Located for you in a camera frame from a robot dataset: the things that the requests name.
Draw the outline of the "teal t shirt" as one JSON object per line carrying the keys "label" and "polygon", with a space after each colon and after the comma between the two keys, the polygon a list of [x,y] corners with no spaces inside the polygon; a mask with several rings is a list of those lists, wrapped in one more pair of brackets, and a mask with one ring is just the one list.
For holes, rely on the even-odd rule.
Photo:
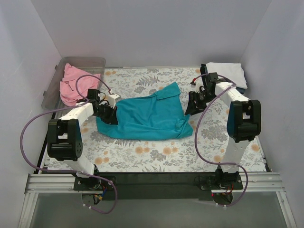
{"label": "teal t shirt", "polygon": [[180,89],[176,82],[146,97],[128,98],[116,105],[117,125],[106,124],[96,118],[99,133],[117,139],[169,140],[192,136],[180,102]]}

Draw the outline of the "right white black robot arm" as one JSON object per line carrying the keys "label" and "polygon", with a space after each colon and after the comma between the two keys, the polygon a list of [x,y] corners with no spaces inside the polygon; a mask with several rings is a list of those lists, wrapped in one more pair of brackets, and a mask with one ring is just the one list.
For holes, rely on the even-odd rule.
{"label": "right white black robot arm", "polygon": [[240,162],[250,142],[261,132],[261,103],[242,95],[236,89],[236,83],[217,73],[197,76],[191,85],[195,90],[188,93],[189,102],[185,114],[204,116],[217,99],[229,107],[229,140],[224,157],[220,162],[214,162],[216,171],[199,178],[199,183],[207,190],[233,187],[241,189]]}

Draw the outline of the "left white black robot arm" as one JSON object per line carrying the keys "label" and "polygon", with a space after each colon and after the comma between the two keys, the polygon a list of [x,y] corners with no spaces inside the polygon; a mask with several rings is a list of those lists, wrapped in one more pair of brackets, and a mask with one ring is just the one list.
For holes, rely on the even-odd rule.
{"label": "left white black robot arm", "polygon": [[92,116],[107,125],[117,125],[116,104],[120,100],[118,94],[102,98],[99,90],[89,89],[87,96],[78,100],[67,114],[48,122],[48,156],[66,163],[77,176],[85,177],[85,185],[91,190],[100,187],[101,178],[95,174],[96,166],[83,155],[81,126]]}

